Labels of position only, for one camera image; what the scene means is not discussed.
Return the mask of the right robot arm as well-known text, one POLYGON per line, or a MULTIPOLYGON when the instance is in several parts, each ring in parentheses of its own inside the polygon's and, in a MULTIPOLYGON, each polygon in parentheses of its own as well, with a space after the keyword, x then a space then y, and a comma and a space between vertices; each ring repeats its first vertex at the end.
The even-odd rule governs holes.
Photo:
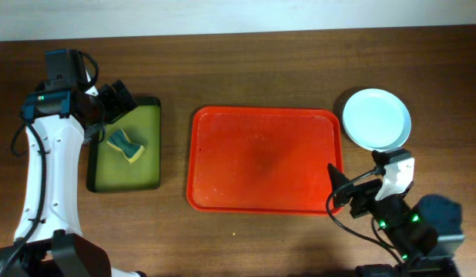
POLYGON ((442 195, 426 195, 415 206, 405 197, 414 182, 415 159, 406 149, 373 151, 375 166, 348 179, 334 165, 327 171, 332 192, 326 210, 350 206, 357 219, 370 215, 373 237, 396 265, 372 264, 355 268, 356 276, 457 276, 454 253, 464 242, 462 207, 442 195))

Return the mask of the yellow green sponge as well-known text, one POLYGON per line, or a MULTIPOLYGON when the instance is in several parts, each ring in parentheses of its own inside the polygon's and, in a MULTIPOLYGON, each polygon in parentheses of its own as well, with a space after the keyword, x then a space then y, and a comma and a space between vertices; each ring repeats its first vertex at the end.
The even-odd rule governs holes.
POLYGON ((111 148, 121 152, 129 163, 134 163, 145 151, 143 145, 132 142, 122 129, 114 131, 106 143, 111 148))

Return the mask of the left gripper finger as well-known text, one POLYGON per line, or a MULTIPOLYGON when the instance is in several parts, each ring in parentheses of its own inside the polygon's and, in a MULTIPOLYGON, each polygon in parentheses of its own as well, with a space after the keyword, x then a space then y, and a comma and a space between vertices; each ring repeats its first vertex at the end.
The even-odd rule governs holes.
POLYGON ((111 113, 122 115, 134 110, 138 104, 121 80, 111 84, 113 93, 111 96, 111 113))
POLYGON ((121 114, 121 104, 112 86, 104 85, 99 89, 99 99, 105 109, 103 121, 106 123, 114 122, 121 114))

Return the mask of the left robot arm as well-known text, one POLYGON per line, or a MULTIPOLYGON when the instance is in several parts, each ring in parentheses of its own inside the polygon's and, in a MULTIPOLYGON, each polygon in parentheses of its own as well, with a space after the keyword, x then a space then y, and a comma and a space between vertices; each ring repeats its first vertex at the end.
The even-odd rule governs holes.
POLYGON ((12 245, 0 248, 0 276, 141 276, 114 268, 85 239, 78 213, 79 156, 106 126, 134 110, 121 81, 96 88, 98 63, 86 52, 45 53, 47 78, 27 95, 19 117, 28 139, 28 175, 12 245))

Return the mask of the light blue plate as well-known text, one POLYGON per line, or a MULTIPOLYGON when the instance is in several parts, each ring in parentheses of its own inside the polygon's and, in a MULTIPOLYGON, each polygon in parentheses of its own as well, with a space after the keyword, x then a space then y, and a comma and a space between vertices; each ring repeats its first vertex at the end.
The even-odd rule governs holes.
POLYGON ((347 136, 369 151, 400 148, 412 129, 407 106, 396 95, 379 88, 352 94, 344 104, 341 119, 347 136))

